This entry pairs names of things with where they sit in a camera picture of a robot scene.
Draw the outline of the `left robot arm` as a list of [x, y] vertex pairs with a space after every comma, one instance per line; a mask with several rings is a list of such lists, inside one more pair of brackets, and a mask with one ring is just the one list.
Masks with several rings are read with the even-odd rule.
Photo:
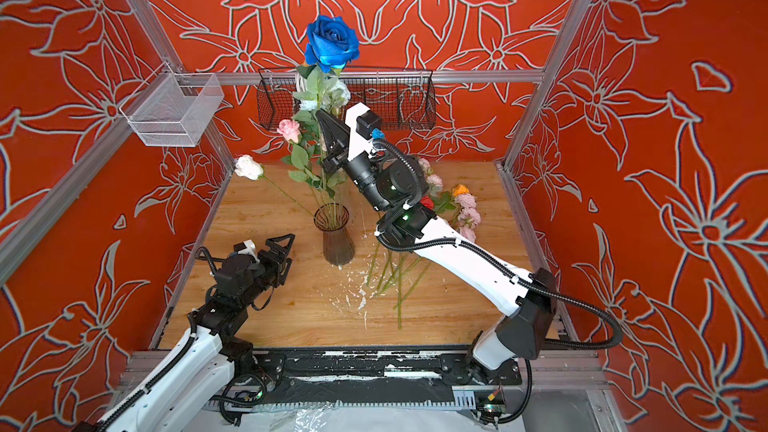
[[197, 248], [193, 256], [208, 265], [214, 284], [204, 304], [188, 313], [187, 331], [127, 397], [76, 430], [181, 431], [210, 402], [227, 423], [239, 425], [243, 409], [261, 402], [277, 381], [236, 334], [258, 308], [257, 298], [285, 284], [294, 240], [292, 234], [269, 238], [262, 250], [247, 240], [225, 258]]

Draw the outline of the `blue rose stem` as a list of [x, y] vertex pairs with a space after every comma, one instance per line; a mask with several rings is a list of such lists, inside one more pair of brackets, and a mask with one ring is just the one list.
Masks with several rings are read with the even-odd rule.
[[318, 110], [337, 118], [351, 100], [341, 73], [360, 57], [355, 30], [340, 17], [321, 15], [307, 26], [304, 63], [297, 67], [293, 98], [297, 103], [294, 130], [285, 138], [294, 144], [315, 145], [326, 150], [316, 119]]

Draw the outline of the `dark ribbed glass vase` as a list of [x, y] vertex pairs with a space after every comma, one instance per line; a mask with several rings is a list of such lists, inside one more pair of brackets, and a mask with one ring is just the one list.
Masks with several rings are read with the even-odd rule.
[[348, 209], [339, 203], [321, 206], [314, 214], [314, 225], [322, 234], [323, 256], [334, 266], [343, 266], [355, 256], [355, 245], [347, 226], [350, 220]]

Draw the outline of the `white rose stem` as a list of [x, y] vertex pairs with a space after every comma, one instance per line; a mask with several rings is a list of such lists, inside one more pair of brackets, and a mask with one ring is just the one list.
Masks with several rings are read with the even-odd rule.
[[313, 213], [308, 208], [302, 205], [298, 200], [296, 200], [293, 196], [287, 193], [281, 186], [279, 186], [272, 179], [270, 179], [266, 175], [265, 168], [259, 162], [257, 162], [252, 156], [250, 155], [238, 156], [234, 162], [234, 172], [237, 176], [246, 178], [254, 182], [264, 181], [268, 183], [275, 190], [277, 190], [282, 196], [289, 199], [294, 205], [298, 206], [306, 214], [308, 214], [309, 216], [313, 215]]

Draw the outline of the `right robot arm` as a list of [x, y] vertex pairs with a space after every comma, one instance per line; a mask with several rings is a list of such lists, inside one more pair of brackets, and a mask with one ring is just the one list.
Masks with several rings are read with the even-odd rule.
[[[609, 312], [558, 293], [553, 275], [544, 268], [531, 272], [494, 256], [428, 207], [424, 199], [429, 183], [419, 160], [385, 138], [380, 117], [367, 106], [353, 106], [345, 119], [325, 110], [315, 117], [327, 149], [323, 169], [343, 171], [381, 213], [378, 242], [389, 251], [414, 253], [440, 265], [500, 312], [496, 325], [474, 342], [472, 362], [492, 371], [511, 359], [534, 360], [544, 348], [607, 350], [621, 344], [624, 332]], [[559, 303], [600, 318], [610, 328], [608, 337], [597, 342], [548, 338]]]

